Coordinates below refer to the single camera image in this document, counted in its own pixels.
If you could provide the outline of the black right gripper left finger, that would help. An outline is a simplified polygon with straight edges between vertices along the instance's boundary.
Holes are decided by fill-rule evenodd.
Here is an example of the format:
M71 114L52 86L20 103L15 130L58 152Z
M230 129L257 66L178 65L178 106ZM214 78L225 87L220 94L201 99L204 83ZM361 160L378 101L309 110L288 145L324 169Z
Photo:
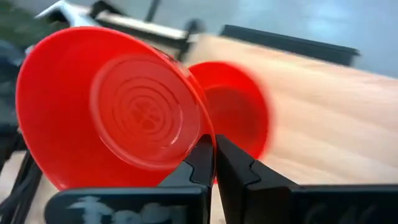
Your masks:
M64 190L47 202L46 224L209 224L214 147L203 135L156 187Z

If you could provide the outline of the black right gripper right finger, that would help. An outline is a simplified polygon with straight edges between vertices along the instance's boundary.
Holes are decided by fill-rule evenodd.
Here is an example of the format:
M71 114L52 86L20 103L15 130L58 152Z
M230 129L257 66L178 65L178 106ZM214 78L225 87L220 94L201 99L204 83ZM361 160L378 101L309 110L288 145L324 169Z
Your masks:
M398 184L300 185L217 135L227 224L398 224Z

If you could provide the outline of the red plastic bowl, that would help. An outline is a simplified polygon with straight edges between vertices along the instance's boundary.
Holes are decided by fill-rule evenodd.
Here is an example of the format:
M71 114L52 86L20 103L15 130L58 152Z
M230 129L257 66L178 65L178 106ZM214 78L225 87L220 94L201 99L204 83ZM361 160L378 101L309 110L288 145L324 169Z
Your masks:
M265 154L273 108L254 72L223 61L201 62L188 69L205 92L215 133L225 135L255 159Z
M104 27L41 40L16 85L23 138L59 190L154 187L200 138L216 146L202 88L180 62Z

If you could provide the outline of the wooden shelf board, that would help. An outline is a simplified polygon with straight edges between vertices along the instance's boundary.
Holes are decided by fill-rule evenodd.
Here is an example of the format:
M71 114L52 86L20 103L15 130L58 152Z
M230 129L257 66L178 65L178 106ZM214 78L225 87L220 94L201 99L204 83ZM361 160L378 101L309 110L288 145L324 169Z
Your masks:
M273 125L256 159L300 185L398 184L398 80L202 35L184 63L245 66L269 95ZM218 184L211 224L227 224Z

